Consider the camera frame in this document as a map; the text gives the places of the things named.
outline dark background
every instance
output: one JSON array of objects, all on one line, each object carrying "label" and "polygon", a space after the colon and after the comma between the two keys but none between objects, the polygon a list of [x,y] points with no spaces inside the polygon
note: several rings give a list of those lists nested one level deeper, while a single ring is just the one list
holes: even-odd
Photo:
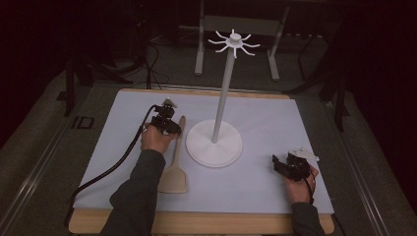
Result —
[{"label": "dark background", "polygon": [[[114,8],[118,9],[115,16],[123,19],[121,24],[131,24],[131,8],[126,7],[130,5],[123,5],[131,4],[131,1],[118,2],[122,5]],[[147,9],[151,12],[151,20],[164,26],[163,30],[170,30],[175,38],[177,24],[197,22],[197,2],[159,0],[145,4],[151,5]],[[93,43],[94,47],[87,47],[86,51],[111,61],[108,52],[111,38],[103,37],[104,26],[94,7],[96,3],[2,1],[1,146],[26,117],[48,83],[65,69],[65,62],[71,55],[70,45],[77,36],[85,37],[85,45]],[[380,1],[365,10],[351,12],[345,22],[345,41],[341,42],[343,46],[339,48],[339,54],[333,55],[333,60],[342,60],[346,48],[352,52],[347,72],[348,90],[354,93],[401,188],[417,211],[417,191],[413,186],[417,165],[414,149],[417,140],[414,104],[417,21],[412,10],[408,2]],[[172,21],[172,16],[178,13],[180,22]],[[292,13],[289,16],[294,31],[299,30],[297,26],[302,26],[300,16],[303,15]],[[292,31],[291,24],[286,30]]]}]

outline gray sweater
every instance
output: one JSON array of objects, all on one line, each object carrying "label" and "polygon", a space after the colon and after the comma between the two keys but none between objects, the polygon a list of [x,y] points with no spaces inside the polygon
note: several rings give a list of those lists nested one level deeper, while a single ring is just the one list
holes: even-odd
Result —
[{"label": "gray sweater", "polygon": [[[150,235],[156,209],[157,185],[165,166],[163,155],[143,150],[130,179],[110,197],[113,210],[100,235]],[[293,228],[298,235],[325,235],[317,209],[293,204]]]}]

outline round base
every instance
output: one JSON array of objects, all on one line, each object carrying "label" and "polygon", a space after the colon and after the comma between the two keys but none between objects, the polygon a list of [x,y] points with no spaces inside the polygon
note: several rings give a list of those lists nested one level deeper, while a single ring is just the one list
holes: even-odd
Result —
[{"label": "round base", "polygon": [[200,164],[223,167],[233,163],[242,152],[243,142],[239,132],[230,124],[221,122],[217,143],[211,141],[214,120],[202,121],[187,135],[188,153]]}]

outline human hand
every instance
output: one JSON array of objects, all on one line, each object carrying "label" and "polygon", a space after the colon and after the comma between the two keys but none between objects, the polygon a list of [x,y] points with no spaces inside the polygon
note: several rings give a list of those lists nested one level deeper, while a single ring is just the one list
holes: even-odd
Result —
[{"label": "human hand", "polygon": [[146,129],[142,132],[141,150],[153,149],[160,153],[166,152],[169,144],[177,137],[177,134],[161,134],[156,127],[146,124]]},{"label": "human hand", "polygon": [[[310,174],[309,177],[307,177],[307,182],[310,185],[310,188],[312,190],[312,193],[314,193],[314,190],[316,189],[316,176],[319,174],[319,170],[314,168],[310,165],[310,171],[312,174]],[[283,177],[287,192],[289,201],[294,203],[310,203],[311,202],[311,196],[309,191],[309,186],[304,181],[298,181],[295,182],[291,179],[288,179],[286,177]]]}]

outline wooden paddle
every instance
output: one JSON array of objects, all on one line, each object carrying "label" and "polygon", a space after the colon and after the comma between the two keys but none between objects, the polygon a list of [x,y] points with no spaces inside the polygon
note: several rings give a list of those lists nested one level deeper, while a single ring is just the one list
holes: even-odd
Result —
[{"label": "wooden paddle", "polygon": [[177,138],[171,166],[163,170],[159,185],[157,186],[157,190],[161,193],[182,194],[187,191],[187,176],[178,165],[181,140],[185,127],[185,116],[181,116],[179,126],[182,132]]}]

